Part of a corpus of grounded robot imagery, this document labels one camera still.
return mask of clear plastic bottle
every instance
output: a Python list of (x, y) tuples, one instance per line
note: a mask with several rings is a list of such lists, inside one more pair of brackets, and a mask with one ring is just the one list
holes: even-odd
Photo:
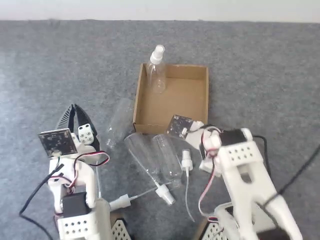
[(148, 136), (135, 132), (124, 139), (124, 144), (134, 160), (158, 187), (159, 164), (155, 160), (153, 146)]
[(106, 146), (111, 149), (133, 128), (134, 102), (128, 98), (121, 98), (113, 112), (112, 119), (106, 128), (105, 139)]
[(148, 86), (156, 94), (162, 93), (166, 89), (166, 65), (163, 61), (165, 47), (157, 45), (150, 56), (150, 61), (146, 68)]
[(172, 183), (172, 186), (181, 185), (182, 169), (171, 139), (165, 134), (159, 134), (152, 139), (157, 146), (157, 158), (163, 177)]
[(171, 195), (167, 186), (159, 183), (159, 163), (155, 158), (154, 146), (148, 137), (141, 133), (133, 133), (125, 138), (124, 143), (134, 160), (136, 160), (156, 185), (156, 194), (165, 200), (168, 205), (174, 204), (176, 200)]

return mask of circuit board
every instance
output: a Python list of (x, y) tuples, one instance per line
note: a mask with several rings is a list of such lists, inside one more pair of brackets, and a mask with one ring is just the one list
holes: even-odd
[(69, 128), (44, 131), (38, 137), (49, 158), (78, 152)]
[(166, 129), (166, 133), (175, 138), (185, 139), (193, 122), (191, 118), (174, 115)]

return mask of robotic arm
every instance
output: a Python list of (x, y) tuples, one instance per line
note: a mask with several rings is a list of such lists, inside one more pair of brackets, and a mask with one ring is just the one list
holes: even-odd
[[(73, 132), (77, 114), (78, 136)], [(100, 166), (109, 160), (99, 151), (97, 132), (88, 115), (76, 104), (62, 116), (57, 130), (39, 134), (50, 157), (49, 172), (59, 165), (59, 171), (49, 179), (48, 186), (54, 198), (54, 211), (61, 240), (112, 240), (110, 205), (98, 198), (97, 179), (91, 166)], [(99, 164), (99, 155), (106, 159)], [(85, 191), (75, 192), (84, 186)]]
[(249, 129), (220, 131), (214, 126), (175, 115), (167, 133), (200, 150), (204, 161), (213, 157), (214, 174), (222, 175), (232, 203), (227, 205), (233, 207), (232, 214), (221, 211), (221, 206), (215, 211), (217, 215), (220, 213), (219, 222), (229, 240), (259, 240), (257, 232), (263, 227), (258, 229), (255, 222), (261, 225), (261, 219), (270, 218), (289, 239), (303, 239), (282, 196), (264, 206), (277, 191)]

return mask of cardboard tray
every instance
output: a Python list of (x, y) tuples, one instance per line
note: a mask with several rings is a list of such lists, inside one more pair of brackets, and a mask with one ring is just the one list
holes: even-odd
[(133, 126), (138, 133), (164, 133), (175, 114), (208, 122), (208, 67), (166, 65), (166, 89), (157, 94), (147, 85), (146, 66), (143, 63), (140, 67), (133, 113)]

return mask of white wall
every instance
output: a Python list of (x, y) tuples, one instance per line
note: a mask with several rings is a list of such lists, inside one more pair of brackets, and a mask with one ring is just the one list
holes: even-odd
[(320, 23), (320, 0), (0, 0), (0, 20)]

